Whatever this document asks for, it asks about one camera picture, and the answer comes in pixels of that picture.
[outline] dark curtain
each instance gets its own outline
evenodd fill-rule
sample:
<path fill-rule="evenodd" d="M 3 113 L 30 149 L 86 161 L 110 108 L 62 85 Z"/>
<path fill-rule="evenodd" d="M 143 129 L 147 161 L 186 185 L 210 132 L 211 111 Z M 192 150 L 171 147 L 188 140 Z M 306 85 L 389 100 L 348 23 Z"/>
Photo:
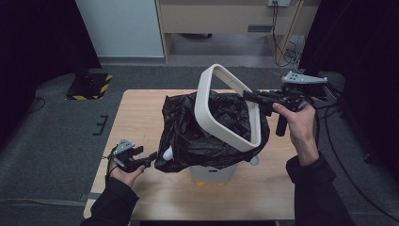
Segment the dark curtain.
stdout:
<path fill-rule="evenodd" d="M 39 84 L 101 68 L 73 0 L 0 0 L 0 147 Z"/>
<path fill-rule="evenodd" d="M 398 11 L 397 0 L 321 1 L 300 68 L 345 77 L 345 115 L 366 151 L 399 183 Z"/>

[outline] yellow and black object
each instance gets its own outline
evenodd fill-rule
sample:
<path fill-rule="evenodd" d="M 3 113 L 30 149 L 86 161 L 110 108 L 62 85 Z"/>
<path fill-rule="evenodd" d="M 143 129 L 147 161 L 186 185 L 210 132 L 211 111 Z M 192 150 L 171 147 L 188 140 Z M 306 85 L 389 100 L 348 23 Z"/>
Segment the yellow and black object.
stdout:
<path fill-rule="evenodd" d="M 67 100 L 97 100 L 105 95 L 112 75 L 107 73 L 90 73 L 85 78 L 78 76 L 67 91 Z"/>

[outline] controller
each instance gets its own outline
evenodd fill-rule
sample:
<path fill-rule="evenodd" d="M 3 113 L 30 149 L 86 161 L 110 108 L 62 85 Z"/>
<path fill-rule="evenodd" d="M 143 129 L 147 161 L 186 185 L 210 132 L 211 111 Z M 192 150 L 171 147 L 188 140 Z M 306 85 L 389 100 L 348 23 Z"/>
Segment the controller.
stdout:
<path fill-rule="evenodd" d="M 263 107 L 266 116 L 271 116 L 272 112 L 276 112 L 273 108 L 273 103 L 278 103 L 284 105 L 287 109 L 297 112 L 303 109 L 307 102 L 300 95 L 296 93 L 290 93 L 287 95 L 281 90 L 271 90 L 271 91 L 244 91 L 243 97 L 247 101 L 257 103 Z M 279 121 L 277 123 L 276 135 L 283 137 L 285 135 L 285 130 L 287 127 L 287 119 L 284 116 L 279 115 Z"/>
<path fill-rule="evenodd" d="M 281 90 L 257 90 L 254 92 L 244 90 L 243 97 L 246 101 L 251 101 L 260 105 L 267 116 L 271 116 L 272 112 L 276 112 L 273 108 L 273 103 L 284 105 L 287 109 L 298 112 L 308 103 L 305 100 L 307 95 L 303 90 L 308 85 L 323 85 L 327 83 L 327 79 L 288 72 L 283 77 L 283 82 Z M 285 135 L 286 127 L 287 119 L 282 115 L 279 115 L 276 135 L 283 137 Z"/>
<path fill-rule="evenodd" d="M 107 157 L 108 169 L 105 175 L 105 182 L 108 182 L 110 178 L 110 170 L 112 170 L 110 169 L 111 161 L 115 161 L 118 168 L 128 173 L 136 171 L 140 166 L 145 166 L 146 168 L 151 166 L 151 162 L 157 157 L 157 152 L 150 154 L 148 157 L 135 159 L 135 155 L 143 153 L 144 148 L 143 146 L 134 147 L 134 143 L 122 139 L 120 143 L 112 149 L 111 154 Z"/>

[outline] table top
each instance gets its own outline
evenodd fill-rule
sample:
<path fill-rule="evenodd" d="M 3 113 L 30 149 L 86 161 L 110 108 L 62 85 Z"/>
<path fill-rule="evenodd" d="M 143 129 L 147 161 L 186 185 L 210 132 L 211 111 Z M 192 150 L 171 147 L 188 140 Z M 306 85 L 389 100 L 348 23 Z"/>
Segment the table top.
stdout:
<path fill-rule="evenodd" d="M 166 96 L 194 92 L 193 89 L 129 89 L 123 94 L 104 155 L 109 155 L 122 138 L 143 146 L 141 157 L 158 151 L 164 129 L 162 107 Z M 217 92 L 234 92 L 224 89 Z M 134 191 L 140 198 L 132 218 L 138 220 L 276 220 L 294 219 L 294 185 L 285 163 L 295 155 L 289 138 L 275 135 L 278 115 L 267 118 L 270 138 L 258 154 L 260 163 L 240 162 L 224 186 L 196 186 L 189 169 L 164 173 L 152 166 L 139 176 Z M 107 159 L 100 166 L 91 194 L 104 191 Z M 95 202 L 88 199 L 84 217 Z"/>

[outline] person's right hand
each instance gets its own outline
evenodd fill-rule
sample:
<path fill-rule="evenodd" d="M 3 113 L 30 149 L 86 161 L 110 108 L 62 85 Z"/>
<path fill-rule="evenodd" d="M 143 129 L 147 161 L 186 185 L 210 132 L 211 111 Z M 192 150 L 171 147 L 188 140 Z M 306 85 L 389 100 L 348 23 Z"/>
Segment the person's right hand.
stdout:
<path fill-rule="evenodd" d="M 273 104 L 273 108 L 287 119 L 290 138 L 298 153 L 300 164 L 307 166 L 316 161 L 319 153 L 313 136 L 315 109 L 307 104 L 301 111 L 293 112 L 277 103 Z"/>

